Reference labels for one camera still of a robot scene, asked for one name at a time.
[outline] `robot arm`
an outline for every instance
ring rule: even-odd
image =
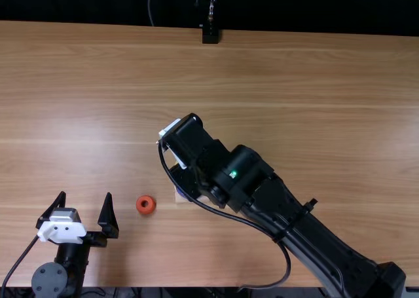
[[[38,219],[40,241],[58,245],[54,262],[41,265],[33,274],[32,290],[37,298],[80,297],[91,247],[104,248],[108,238],[118,238],[112,195],[107,193],[99,219],[101,231],[86,231],[74,208],[65,207],[65,192]]]
[[[187,196],[207,196],[267,229],[321,281],[331,297],[400,298],[405,273],[393,262],[377,264],[351,249],[301,204],[274,170],[243,145],[228,151],[195,114],[160,132],[160,146],[179,164],[170,169]]]

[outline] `wooden table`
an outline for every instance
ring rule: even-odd
[[[237,286],[277,280],[261,233],[176,204],[158,131],[198,113],[258,151],[341,239],[419,285],[419,39],[0,22],[0,278],[61,190],[89,229],[113,194],[120,238],[94,248],[86,286]],[[136,211],[153,195],[157,210]],[[11,278],[29,286],[56,246]],[[287,286],[319,282],[293,258]]]

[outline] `black cable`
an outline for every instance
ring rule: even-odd
[[[19,259],[13,264],[12,268],[10,269],[9,273],[7,273],[5,280],[3,281],[3,285],[1,285],[1,295],[0,298],[5,298],[6,293],[6,285],[9,281],[9,278],[12,276],[13,272],[18,268],[19,264],[22,262],[22,260],[25,258],[27,253],[32,249],[33,245],[38,241],[38,236],[35,236],[35,238],[31,241],[29,246],[25,249],[25,251],[20,255]]]
[[[168,165],[166,164],[166,161],[164,160],[164,155],[163,155],[163,144],[162,144],[162,140],[160,140],[158,142],[158,156],[160,157],[160,163],[163,166],[164,171],[166,172],[166,174],[168,175],[169,179],[172,181],[172,183],[181,190],[181,192],[192,202],[194,202],[196,205],[198,205],[199,207],[220,215],[221,217],[225,217],[228,219],[232,219],[233,221],[238,221],[239,223],[243,223],[245,225],[248,225],[250,227],[253,227],[254,229],[257,229],[258,231],[264,233],[265,235],[269,236],[269,238],[271,238],[272,240],[274,240],[274,242],[280,247],[283,256],[285,257],[285,262],[287,264],[286,268],[285,268],[285,273],[284,275],[281,277],[280,280],[278,280],[277,282],[271,283],[271,284],[267,284],[267,285],[261,285],[261,286],[254,286],[254,285],[243,285],[241,286],[238,291],[241,291],[244,288],[249,288],[249,289],[270,289],[270,288],[275,288],[279,285],[282,285],[283,283],[285,283],[287,281],[287,279],[289,278],[289,275],[291,274],[291,258],[289,257],[288,251],[285,248],[285,246],[282,244],[281,241],[277,241],[276,240],[276,236],[274,234],[272,234],[269,230],[265,229],[264,227],[260,226],[259,224],[256,224],[252,221],[249,221],[247,219],[235,216],[235,215],[231,215],[225,212],[222,212],[220,210],[216,210],[215,208],[212,208],[211,206],[208,206],[202,202],[200,202],[199,200],[193,198],[190,194],[188,194],[185,190],[183,190],[183,188],[176,182],[176,180],[173,178],[172,174],[170,173],[170,170],[168,168]],[[199,177],[196,174],[195,178],[197,181],[199,181]]]
[[[147,13],[149,14],[149,20],[150,20],[150,24],[151,26],[154,26],[154,20],[153,20],[153,15],[151,13],[151,0],[147,0]]]
[[[99,295],[99,296],[101,296],[101,297],[105,297],[105,296],[106,296],[106,291],[105,291],[103,288],[96,287],[96,289],[100,290],[101,292],[100,292],[100,293],[98,293],[97,291],[94,291],[94,290],[89,290],[89,291],[85,291],[84,293],[82,293],[82,294],[80,295],[80,297],[81,297],[81,296],[84,296],[84,295],[87,295],[88,293],[96,293],[96,294],[98,294],[98,295]]]

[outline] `black background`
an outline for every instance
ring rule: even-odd
[[[207,5],[152,0],[157,26],[197,28]],[[223,29],[419,35],[419,0],[217,0]],[[0,19],[150,25],[147,0],[0,0]]]

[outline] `red rubber ring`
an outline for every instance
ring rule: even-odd
[[[137,199],[137,211],[143,215],[149,215],[156,209],[156,201],[149,195],[143,195]]]

